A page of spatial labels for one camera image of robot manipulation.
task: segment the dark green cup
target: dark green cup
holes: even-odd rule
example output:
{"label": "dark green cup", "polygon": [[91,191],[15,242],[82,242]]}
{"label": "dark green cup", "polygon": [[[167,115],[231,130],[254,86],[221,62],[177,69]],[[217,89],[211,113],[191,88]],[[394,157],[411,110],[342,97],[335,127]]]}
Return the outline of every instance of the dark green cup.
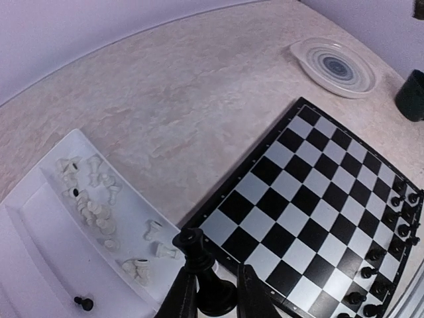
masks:
{"label": "dark green cup", "polygon": [[395,97],[396,107],[410,121],[424,120],[424,73],[413,70]]}

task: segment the marble tabletop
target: marble tabletop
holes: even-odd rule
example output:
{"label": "marble tabletop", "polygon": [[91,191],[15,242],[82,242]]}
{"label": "marble tabletop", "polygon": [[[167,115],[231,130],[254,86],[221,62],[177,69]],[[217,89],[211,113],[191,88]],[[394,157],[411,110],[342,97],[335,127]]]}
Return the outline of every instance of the marble tabletop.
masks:
{"label": "marble tabletop", "polygon": [[[312,36],[346,44],[376,69],[381,82],[369,98],[338,97],[302,72],[288,46]],[[396,109],[402,83],[357,39],[296,0],[182,19],[91,53],[2,106],[0,199],[79,128],[153,206],[181,225],[301,96],[424,187],[424,124]],[[394,302],[423,255],[424,244],[413,249]]]}

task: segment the chessboard border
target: chessboard border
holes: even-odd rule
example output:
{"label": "chessboard border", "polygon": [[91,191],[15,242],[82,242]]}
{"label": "chessboard border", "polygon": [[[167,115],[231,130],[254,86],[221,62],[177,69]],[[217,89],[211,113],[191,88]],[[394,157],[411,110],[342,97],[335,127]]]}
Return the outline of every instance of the chessboard border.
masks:
{"label": "chessboard border", "polygon": [[[242,163],[227,177],[227,179],[218,187],[218,189],[205,201],[205,203],[195,212],[195,214],[190,218],[190,220],[183,227],[199,227],[206,218],[218,208],[221,204],[222,200],[226,198],[230,192],[237,186],[237,184],[244,178],[244,176],[250,171],[256,161],[263,156],[265,151],[268,149],[269,145],[272,144],[277,137],[282,133],[282,131],[289,125],[291,120],[303,109],[304,106],[309,107],[314,110],[320,116],[326,118],[330,122],[332,122],[337,128],[342,130],[344,133],[352,137],[355,141],[359,142],[367,151],[373,154],[377,159],[379,159],[382,163],[384,163],[387,167],[389,167],[395,174],[401,179],[405,180],[407,185],[413,189],[415,192],[419,193],[421,190],[413,184],[407,177],[404,176],[395,166],[393,166],[390,162],[388,162],[380,153],[375,151],[369,144],[364,142],[361,138],[356,136],[352,131],[347,129],[344,125],[340,124],[330,115],[326,114],[324,111],[320,110],[314,104],[309,102],[303,97],[300,97],[286,112],[283,112],[282,118],[278,120],[278,122],[270,129],[269,133],[266,134],[265,137],[256,145],[256,147],[247,154],[246,158],[242,161]],[[419,221],[421,216],[421,210],[423,207],[424,197],[421,195],[419,198],[419,203],[416,205],[417,212],[414,215],[412,223],[416,223]],[[411,235],[415,235],[417,230],[413,230]],[[230,254],[225,252],[220,246],[216,245],[214,242],[205,237],[205,248],[212,252],[219,263],[221,263],[226,269],[228,269],[234,275],[237,274],[237,267],[240,264],[238,260],[233,258]],[[411,247],[407,247],[403,253],[401,262],[399,264],[399,274],[396,275],[394,279],[394,284],[397,287],[399,280],[403,274],[405,269],[405,265],[407,259],[409,258],[409,254],[411,252]],[[278,291],[275,291],[268,284],[263,283],[264,289],[267,294],[270,295],[272,301],[275,303],[277,307],[297,318],[312,318],[312,316],[303,310],[297,308],[294,304],[288,301],[282,294]],[[384,311],[383,314],[386,313],[388,305],[390,304],[393,293],[388,293],[383,301]]]}

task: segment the white wall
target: white wall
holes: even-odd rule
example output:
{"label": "white wall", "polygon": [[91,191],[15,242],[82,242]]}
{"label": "white wall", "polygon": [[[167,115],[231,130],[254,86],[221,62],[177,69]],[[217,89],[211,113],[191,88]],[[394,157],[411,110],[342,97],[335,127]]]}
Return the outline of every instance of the white wall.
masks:
{"label": "white wall", "polygon": [[0,1],[0,105],[62,66],[140,30],[251,0]]}
{"label": "white wall", "polygon": [[414,0],[301,0],[336,22],[406,78],[424,71],[424,21]]}

